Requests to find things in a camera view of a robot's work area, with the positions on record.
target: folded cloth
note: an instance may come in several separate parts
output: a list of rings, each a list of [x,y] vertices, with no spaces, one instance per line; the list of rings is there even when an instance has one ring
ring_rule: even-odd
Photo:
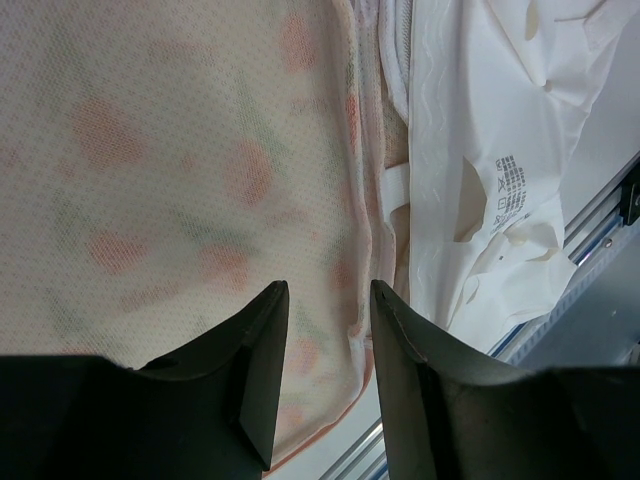
[[[364,3],[1,6],[0,351],[141,367],[285,279],[274,462],[336,422],[395,260]]]

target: pink flower print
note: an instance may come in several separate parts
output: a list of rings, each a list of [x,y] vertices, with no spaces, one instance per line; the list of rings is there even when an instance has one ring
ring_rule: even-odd
[[[76,177],[76,166],[71,160],[69,160],[69,158],[62,157],[58,160],[56,172],[58,172],[65,180],[73,180]]]
[[[284,19],[280,31],[280,50],[289,73],[305,71],[316,63],[316,46],[307,21],[297,13]]]
[[[286,356],[286,370],[301,376],[308,375],[313,371],[319,358],[320,350],[313,339],[298,339]]]
[[[13,170],[20,163],[20,154],[17,148],[0,146],[0,167],[3,171]]]
[[[354,284],[354,276],[349,262],[345,258],[340,258],[329,269],[329,286],[331,290],[343,290],[350,288]]]
[[[182,169],[186,173],[190,173],[194,171],[198,166],[198,159],[195,157],[195,155],[188,153],[184,157],[182,157],[181,163],[182,163]]]
[[[142,160],[143,143],[127,125],[123,112],[105,100],[90,97],[83,101],[72,121],[82,151],[97,170]]]
[[[100,232],[89,240],[89,255],[111,275],[133,268],[149,251],[138,241],[122,238],[112,232]]]
[[[285,431],[300,428],[304,423],[304,411],[299,405],[281,405],[278,408],[278,416],[276,419],[276,430],[284,429]]]
[[[200,250],[200,266],[205,281],[217,288],[240,292],[249,282],[249,258],[233,246],[204,247]]]
[[[273,183],[271,161],[264,149],[252,140],[238,146],[238,158],[227,164],[227,193],[248,207],[264,200]]]
[[[347,97],[346,110],[347,123],[349,126],[349,143],[351,144],[351,151],[355,155],[360,127],[360,103],[356,95],[350,94]]]

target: green leaf print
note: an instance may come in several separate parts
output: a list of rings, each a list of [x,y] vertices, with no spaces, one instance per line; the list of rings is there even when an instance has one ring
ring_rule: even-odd
[[[327,343],[331,340],[331,335],[313,322],[302,303],[298,303],[296,317],[298,319],[296,330],[299,335],[312,339],[323,354],[329,353]]]
[[[177,212],[176,216],[182,233],[200,246],[234,245],[248,253],[253,250],[248,233],[214,226],[185,212]]]
[[[347,79],[347,92],[349,92],[355,87],[355,67],[354,67],[353,55],[349,56],[345,77]]]
[[[53,197],[56,241],[61,250],[68,253],[77,251],[82,239],[95,230],[94,223],[74,204],[58,192]]]
[[[264,118],[258,102],[256,102],[251,94],[251,89],[247,84],[244,74],[238,74],[236,85],[238,89],[242,128],[253,132],[273,162],[274,169],[284,173],[282,159],[290,154],[290,149],[278,139],[276,132]]]
[[[53,329],[60,338],[68,339],[88,330],[87,319],[70,308],[53,290],[47,289],[46,299]]]
[[[95,88],[91,83],[91,76],[85,66],[85,60],[75,45],[71,35],[65,27],[67,20],[60,20],[53,28],[42,68],[37,75],[39,92],[38,105],[48,106],[52,115],[60,112],[60,105],[68,90],[70,73],[72,79],[80,83],[87,95],[92,95]]]

